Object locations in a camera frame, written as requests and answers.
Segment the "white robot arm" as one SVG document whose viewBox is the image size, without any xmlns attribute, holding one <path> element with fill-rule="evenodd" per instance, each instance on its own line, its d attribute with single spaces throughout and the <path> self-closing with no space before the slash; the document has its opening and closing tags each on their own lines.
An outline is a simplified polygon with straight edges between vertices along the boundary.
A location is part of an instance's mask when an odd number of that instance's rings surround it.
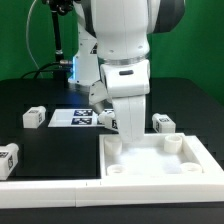
<svg viewBox="0 0 224 224">
<path fill-rule="evenodd" d="M 100 114 L 109 101 L 125 142 L 145 132 L 146 95 L 150 92 L 150 46 L 147 36 L 169 32 L 185 12 L 185 0 L 73 0 L 79 49 L 73 57 L 69 86 L 89 92 L 89 104 Z"/>
</svg>

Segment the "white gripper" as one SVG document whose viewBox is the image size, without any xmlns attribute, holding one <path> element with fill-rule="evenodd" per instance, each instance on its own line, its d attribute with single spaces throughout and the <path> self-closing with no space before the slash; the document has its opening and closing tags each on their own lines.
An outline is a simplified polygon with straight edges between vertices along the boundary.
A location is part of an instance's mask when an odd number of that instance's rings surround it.
<svg viewBox="0 0 224 224">
<path fill-rule="evenodd" d="M 112 100 L 119 135 L 123 142 L 140 141 L 145 133 L 146 97 L 144 95 Z"/>
</svg>

